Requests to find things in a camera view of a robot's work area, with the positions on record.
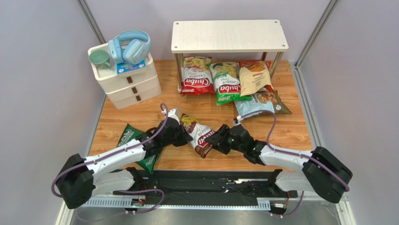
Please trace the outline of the brown Chuba chips bag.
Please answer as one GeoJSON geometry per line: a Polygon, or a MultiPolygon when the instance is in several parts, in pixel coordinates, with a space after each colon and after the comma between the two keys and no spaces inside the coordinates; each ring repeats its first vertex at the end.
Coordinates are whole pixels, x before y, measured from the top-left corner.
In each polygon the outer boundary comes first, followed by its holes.
{"type": "Polygon", "coordinates": [[[184,113],[180,121],[186,132],[192,137],[190,144],[195,152],[202,158],[206,158],[207,154],[212,149],[212,144],[206,142],[205,139],[215,134],[215,131],[208,125],[184,113]]]}

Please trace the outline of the dark green chips bag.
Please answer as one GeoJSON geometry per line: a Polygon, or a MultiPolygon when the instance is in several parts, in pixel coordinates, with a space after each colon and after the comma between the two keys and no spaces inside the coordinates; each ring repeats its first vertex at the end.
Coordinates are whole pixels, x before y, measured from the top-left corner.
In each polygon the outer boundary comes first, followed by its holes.
{"type": "MultiPolygon", "coordinates": [[[[119,139],[117,147],[127,144],[132,140],[135,140],[135,138],[141,133],[143,133],[143,131],[132,127],[130,124],[127,124],[123,131],[123,134],[119,139]]],[[[144,169],[148,173],[153,174],[155,169],[155,164],[160,158],[160,155],[161,154],[150,156],[146,159],[136,162],[136,164],[139,165],[142,169],[144,169]]]]}

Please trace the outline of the green Chuba chips bag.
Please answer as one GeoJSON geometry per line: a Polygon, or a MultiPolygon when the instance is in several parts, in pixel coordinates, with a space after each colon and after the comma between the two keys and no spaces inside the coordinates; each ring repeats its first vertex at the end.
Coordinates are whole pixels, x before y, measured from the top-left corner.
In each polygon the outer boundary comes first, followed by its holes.
{"type": "Polygon", "coordinates": [[[209,65],[212,74],[216,105],[223,105],[232,101],[247,101],[250,96],[241,96],[237,62],[220,62],[209,65]]]}

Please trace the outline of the cream orange cassava chips bag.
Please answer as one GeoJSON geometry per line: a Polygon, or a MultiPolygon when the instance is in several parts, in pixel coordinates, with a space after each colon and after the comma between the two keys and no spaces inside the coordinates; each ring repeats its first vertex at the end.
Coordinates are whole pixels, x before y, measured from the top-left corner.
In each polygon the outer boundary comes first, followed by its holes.
{"type": "Polygon", "coordinates": [[[240,60],[239,79],[241,96],[248,96],[265,88],[275,93],[271,82],[269,66],[271,62],[263,60],[240,60]]]}

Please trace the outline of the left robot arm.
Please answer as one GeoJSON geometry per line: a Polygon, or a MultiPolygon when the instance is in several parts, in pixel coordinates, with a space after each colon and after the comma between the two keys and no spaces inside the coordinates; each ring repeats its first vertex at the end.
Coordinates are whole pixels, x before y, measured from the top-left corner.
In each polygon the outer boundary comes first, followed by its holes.
{"type": "Polygon", "coordinates": [[[169,145],[188,144],[193,138],[179,120],[169,117],[147,132],[135,131],[127,142],[99,155],[68,158],[52,184],[55,196],[69,209],[76,209],[91,197],[113,191],[127,191],[139,182],[136,169],[124,165],[158,156],[169,145]]]}

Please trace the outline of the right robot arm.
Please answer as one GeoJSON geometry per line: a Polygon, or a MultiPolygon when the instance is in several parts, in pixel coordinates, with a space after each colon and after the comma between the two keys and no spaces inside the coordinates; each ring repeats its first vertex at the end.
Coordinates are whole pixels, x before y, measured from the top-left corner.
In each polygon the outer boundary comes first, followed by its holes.
{"type": "Polygon", "coordinates": [[[232,128],[223,125],[204,140],[224,154],[237,150],[253,164],[285,168],[272,181],[286,192],[314,192],[328,202],[339,203],[353,177],[352,171],[324,147],[313,151],[281,148],[254,139],[241,124],[232,128]]]}

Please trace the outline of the light blue cassava chips bag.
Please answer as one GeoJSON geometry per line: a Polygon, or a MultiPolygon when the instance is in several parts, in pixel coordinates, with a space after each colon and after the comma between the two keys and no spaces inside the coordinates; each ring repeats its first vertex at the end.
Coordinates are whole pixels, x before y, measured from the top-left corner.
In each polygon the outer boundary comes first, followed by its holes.
{"type": "Polygon", "coordinates": [[[255,115],[264,114],[260,110],[271,111],[274,114],[292,114],[288,107],[281,101],[278,91],[263,91],[249,95],[249,100],[234,101],[238,115],[246,119],[255,115]]]}

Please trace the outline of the red Chuba chips bag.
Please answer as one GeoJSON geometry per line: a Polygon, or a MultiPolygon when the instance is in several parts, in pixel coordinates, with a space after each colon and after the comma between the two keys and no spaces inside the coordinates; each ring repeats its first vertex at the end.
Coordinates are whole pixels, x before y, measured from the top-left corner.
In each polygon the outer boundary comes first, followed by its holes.
{"type": "Polygon", "coordinates": [[[211,57],[184,57],[181,94],[214,94],[213,77],[209,70],[211,57]]]}

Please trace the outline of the white two-tier shelf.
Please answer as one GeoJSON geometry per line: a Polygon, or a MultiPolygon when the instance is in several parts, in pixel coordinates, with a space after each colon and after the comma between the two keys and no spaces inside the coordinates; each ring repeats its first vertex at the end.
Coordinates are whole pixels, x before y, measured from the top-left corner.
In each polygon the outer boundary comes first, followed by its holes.
{"type": "Polygon", "coordinates": [[[289,49],[281,22],[274,20],[174,21],[171,52],[177,63],[177,90],[182,90],[186,54],[276,53],[270,75],[274,75],[289,49]]]}

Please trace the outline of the white three-drawer organizer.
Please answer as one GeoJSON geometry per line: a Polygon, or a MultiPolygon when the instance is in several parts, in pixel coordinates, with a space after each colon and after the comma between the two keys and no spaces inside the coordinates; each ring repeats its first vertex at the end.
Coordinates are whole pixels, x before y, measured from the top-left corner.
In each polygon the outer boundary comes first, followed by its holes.
{"type": "Polygon", "coordinates": [[[111,61],[111,69],[98,69],[93,64],[95,79],[116,109],[122,109],[154,98],[162,88],[150,53],[145,58],[146,67],[128,73],[117,74],[117,64],[111,61]]]}

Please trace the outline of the blue sticker card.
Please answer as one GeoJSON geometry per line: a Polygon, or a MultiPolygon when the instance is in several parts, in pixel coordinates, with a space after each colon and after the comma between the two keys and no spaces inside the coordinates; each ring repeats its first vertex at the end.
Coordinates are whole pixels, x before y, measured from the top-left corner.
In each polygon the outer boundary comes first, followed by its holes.
{"type": "Polygon", "coordinates": [[[135,70],[140,70],[145,67],[146,67],[145,60],[141,61],[138,64],[131,64],[129,62],[119,63],[117,64],[117,74],[119,75],[123,73],[128,73],[135,70]]]}

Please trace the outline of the light blue headphones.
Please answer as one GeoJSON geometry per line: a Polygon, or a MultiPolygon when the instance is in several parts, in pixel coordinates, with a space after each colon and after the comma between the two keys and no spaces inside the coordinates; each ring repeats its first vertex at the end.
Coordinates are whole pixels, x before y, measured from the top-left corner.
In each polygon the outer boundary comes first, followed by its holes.
{"type": "Polygon", "coordinates": [[[141,30],[123,31],[108,42],[109,53],[116,64],[139,64],[145,59],[151,46],[150,36],[141,30]]]}

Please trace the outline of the green ceramic mug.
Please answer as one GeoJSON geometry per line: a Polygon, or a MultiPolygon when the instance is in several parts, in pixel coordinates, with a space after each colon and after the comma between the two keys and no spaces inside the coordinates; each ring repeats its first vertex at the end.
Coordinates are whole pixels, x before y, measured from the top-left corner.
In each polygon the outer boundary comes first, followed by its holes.
{"type": "Polygon", "coordinates": [[[89,54],[88,60],[98,69],[111,69],[110,55],[103,49],[95,50],[89,54]]]}

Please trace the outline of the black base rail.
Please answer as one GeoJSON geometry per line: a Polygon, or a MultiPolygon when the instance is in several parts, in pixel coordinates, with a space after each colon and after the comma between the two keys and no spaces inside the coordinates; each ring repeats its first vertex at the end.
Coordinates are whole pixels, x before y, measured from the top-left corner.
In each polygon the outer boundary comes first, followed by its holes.
{"type": "Polygon", "coordinates": [[[113,207],[132,210],[144,204],[150,208],[161,202],[160,208],[176,209],[218,209],[218,210],[267,210],[270,204],[280,203],[289,198],[299,199],[301,192],[282,191],[272,180],[282,175],[281,169],[273,172],[237,172],[237,171],[183,171],[157,170],[149,174],[144,170],[135,172],[140,180],[134,190],[157,188],[159,192],[150,192],[137,196],[113,192],[92,197],[85,207],[113,207]]]}

